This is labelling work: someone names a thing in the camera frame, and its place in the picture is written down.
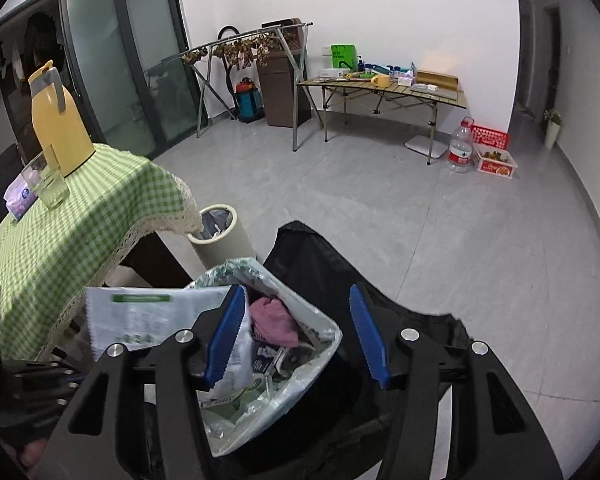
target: blue gripper pad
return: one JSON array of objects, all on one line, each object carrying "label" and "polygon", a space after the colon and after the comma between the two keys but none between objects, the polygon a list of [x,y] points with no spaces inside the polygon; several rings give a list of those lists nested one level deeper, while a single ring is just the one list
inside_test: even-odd
[{"label": "blue gripper pad", "polygon": [[226,364],[229,362],[229,356],[234,349],[235,338],[244,317],[244,303],[244,289],[237,286],[233,295],[228,298],[224,316],[218,323],[218,327],[207,347],[204,380],[210,388],[224,375]]},{"label": "blue gripper pad", "polygon": [[391,378],[386,345],[357,285],[352,285],[349,290],[349,309],[371,377],[378,381],[381,388],[386,388]]}]

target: red plastic crate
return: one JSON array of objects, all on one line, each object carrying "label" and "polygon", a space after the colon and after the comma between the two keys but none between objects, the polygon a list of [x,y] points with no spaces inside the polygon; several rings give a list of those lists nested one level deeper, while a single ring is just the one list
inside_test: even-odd
[{"label": "red plastic crate", "polygon": [[478,124],[471,125],[471,139],[474,144],[484,144],[499,150],[506,150],[509,145],[509,134],[485,126],[478,126]]}]

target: yellow mug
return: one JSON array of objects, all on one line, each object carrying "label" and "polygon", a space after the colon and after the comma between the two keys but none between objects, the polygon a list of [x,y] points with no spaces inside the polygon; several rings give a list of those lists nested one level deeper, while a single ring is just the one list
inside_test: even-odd
[{"label": "yellow mug", "polygon": [[378,74],[371,78],[371,83],[378,88],[387,88],[388,86],[391,86],[391,78],[385,74]]}]

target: gray tile floor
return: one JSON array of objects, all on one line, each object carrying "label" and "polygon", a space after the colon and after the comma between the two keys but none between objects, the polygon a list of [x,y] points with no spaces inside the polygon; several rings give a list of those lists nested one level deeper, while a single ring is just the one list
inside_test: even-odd
[{"label": "gray tile floor", "polygon": [[[568,477],[600,438],[600,242],[560,157],[521,116],[513,180],[427,167],[403,146],[411,126],[330,127],[325,144],[317,121],[303,125],[293,153],[286,128],[221,121],[156,163],[200,207],[233,205],[260,258],[299,219],[401,305],[459,317],[526,393]],[[204,271],[183,237],[162,236],[193,277]]]}]

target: tablecloth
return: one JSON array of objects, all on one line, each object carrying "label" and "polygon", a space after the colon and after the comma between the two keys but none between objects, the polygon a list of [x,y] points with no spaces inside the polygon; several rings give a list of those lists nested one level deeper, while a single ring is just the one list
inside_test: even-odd
[{"label": "tablecloth", "polygon": [[80,308],[138,240],[154,231],[202,229],[189,188],[144,157],[104,144],[66,179],[70,195],[49,211],[41,200],[0,224],[0,350],[46,356]]}]

